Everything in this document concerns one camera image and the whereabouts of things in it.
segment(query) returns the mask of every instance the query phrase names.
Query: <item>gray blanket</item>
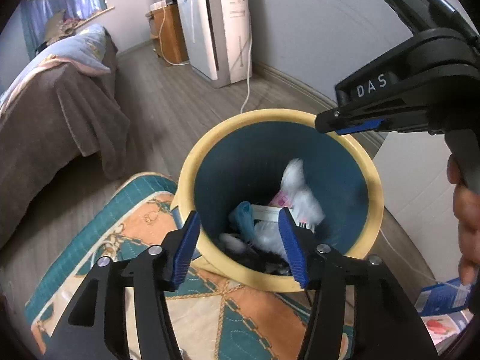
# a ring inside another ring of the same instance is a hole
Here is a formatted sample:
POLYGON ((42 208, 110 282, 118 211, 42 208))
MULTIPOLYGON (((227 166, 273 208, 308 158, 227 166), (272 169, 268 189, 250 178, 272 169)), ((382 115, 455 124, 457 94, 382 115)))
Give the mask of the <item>gray blanket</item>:
POLYGON ((115 46, 103 63, 111 73, 90 78, 62 64, 32 79, 0 120, 0 247, 28 204, 75 157, 100 152, 105 175, 125 168, 129 120, 114 98, 115 46))

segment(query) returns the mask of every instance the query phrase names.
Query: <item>wooden floor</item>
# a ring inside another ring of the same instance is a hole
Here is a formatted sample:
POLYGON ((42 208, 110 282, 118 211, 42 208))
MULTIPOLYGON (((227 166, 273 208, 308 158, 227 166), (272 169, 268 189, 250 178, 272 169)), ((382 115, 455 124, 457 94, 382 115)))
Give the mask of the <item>wooden floor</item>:
MULTIPOLYGON (((246 90, 245 82, 214 89, 188 65, 167 68, 147 45, 118 57, 116 98, 131 121, 125 178, 106 179, 96 155, 75 159, 34 199, 18 230, 0 251, 0 284, 12 306, 14 324, 36 353, 23 308, 50 264, 129 175, 156 171, 177 179, 193 145, 210 128, 239 112, 246 90)), ((312 113, 319 109, 314 102, 254 77, 246 110, 272 107, 312 113)), ((382 229, 411 265, 431 275, 388 212, 382 229)), ((410 299, 431 284, 412 272, 381 236, 373 251, 386 261, 410 299)))

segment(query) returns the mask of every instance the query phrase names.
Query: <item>human hand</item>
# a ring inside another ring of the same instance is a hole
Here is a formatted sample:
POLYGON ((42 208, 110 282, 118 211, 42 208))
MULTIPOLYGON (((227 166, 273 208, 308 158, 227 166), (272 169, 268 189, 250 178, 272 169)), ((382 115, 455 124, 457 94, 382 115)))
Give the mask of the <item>human hand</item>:
POLYGON ((458 245, 462 253, 458 274, 465 285, 475 280, 480 264, 480 195, 463 184, 452 155, 448 159, 447 177, 451 184, 457 185, 453 194, 453 213, 458 219, 458 245))

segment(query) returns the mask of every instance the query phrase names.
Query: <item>trash bin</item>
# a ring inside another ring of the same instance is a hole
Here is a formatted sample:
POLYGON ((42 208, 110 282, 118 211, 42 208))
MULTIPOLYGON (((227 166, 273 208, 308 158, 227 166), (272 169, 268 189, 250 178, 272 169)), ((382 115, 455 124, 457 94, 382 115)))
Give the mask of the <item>trash bin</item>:
POLYGON ((267 109, 234 116, 207 132, 183 164, 172 202, 177 225, 197 210, 202 231, 193 265, 259 290, 300 291, 292 276, 248 269, 226 256, 218 236, 229 228, 238 203, 268 205, 290 160, 303 161, 305 180, 325 219, 315 228, 318 243, 362 259, 380 230, 383 192, 373 162, 351 136, 320 134, 315 115, 267 109))

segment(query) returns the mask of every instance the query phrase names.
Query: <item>metal screw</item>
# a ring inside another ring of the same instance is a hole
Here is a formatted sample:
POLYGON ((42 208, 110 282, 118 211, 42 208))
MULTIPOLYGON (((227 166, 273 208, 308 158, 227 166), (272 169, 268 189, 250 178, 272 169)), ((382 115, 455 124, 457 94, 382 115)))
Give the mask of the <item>metal screw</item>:
POLYGON ((97 260, 98 266, 107 266, 109 264, 110 264, 110 257, 103 256, 97 260))
POLYGON ((371 254, 368 256, 368 262, 373 266, 379 266, 382 263, 382 259, 376 254, 371 254))
POLYGON ((151 256, 156 256, 157 254, 160 254, 162 252, 162 247, 160 245, 153 245, 148 248, 148 254, 151 256))
POLYGON ((332 249, 327 244, 320 244, 317 246, 317 252, 320 254, 330 253, 332 249))

